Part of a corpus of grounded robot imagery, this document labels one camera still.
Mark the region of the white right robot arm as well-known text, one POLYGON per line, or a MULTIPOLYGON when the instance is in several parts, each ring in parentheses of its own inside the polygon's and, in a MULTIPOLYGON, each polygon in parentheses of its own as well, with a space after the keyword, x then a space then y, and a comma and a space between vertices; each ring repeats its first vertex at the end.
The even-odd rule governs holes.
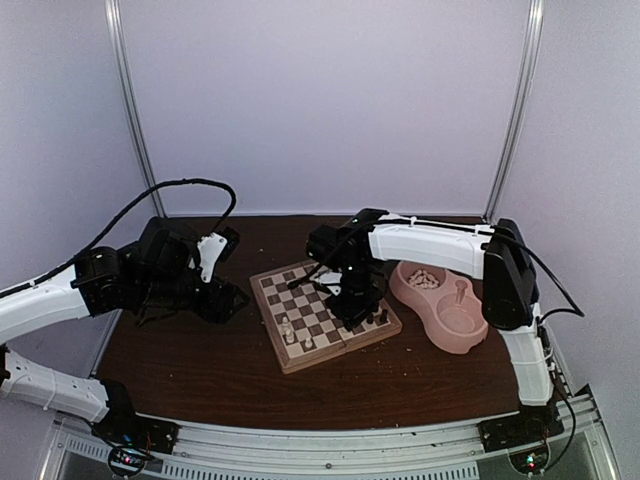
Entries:
POLYGON ((558 418, 551 347, 533 255, 513 221, 465 225, 366 208, 339 227, 318 226, 308 236, 306 254, 317 267, 338 273, 328 307, 347 329, 378 307, 383 293, 372 275, 385 261, 428 264, 481 281, 482 314, 503 338, 517 380, 513 433, 530 442, 550 431, 558 418))

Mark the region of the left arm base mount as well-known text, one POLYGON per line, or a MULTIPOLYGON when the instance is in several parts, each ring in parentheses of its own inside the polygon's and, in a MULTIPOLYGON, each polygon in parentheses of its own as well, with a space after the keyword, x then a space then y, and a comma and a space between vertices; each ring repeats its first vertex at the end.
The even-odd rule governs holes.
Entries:
POLYGON ((174 422, 136 416, 129 420, 103 419, 91 425, 95 436, 116 446, 133 447, 143 453, 171 454, 179 426, 174 422))

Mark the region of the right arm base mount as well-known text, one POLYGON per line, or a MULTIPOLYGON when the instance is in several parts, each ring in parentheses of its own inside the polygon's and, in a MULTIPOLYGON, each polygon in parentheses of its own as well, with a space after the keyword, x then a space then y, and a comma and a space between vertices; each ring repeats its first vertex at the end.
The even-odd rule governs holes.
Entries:
POLYGON ((559 418, 543 420, 524 413, 485 420, 478 424, 480 439, 486 453, 529 444, 541 444, 564 432, 559 418))

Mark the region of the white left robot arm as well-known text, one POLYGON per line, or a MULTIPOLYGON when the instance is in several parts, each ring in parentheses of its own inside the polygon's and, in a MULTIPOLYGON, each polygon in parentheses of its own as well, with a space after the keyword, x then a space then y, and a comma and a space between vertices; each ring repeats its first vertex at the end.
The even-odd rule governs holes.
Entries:
MULTIPOLYGON (((1 341, 115 310, 190 311, 224 324, 248 302, 239 287, 215 274, 239 241, 230 227, 199 236, 177 220, 154 217, 136 241, 118 249, 90 247, 69 265, 2 292, 1 341)), ((106 427, 123 444, 143 436, 143 421, 121 383, 73 377, 30 363, 7 347, 1 351, 2 396, 106 427)))

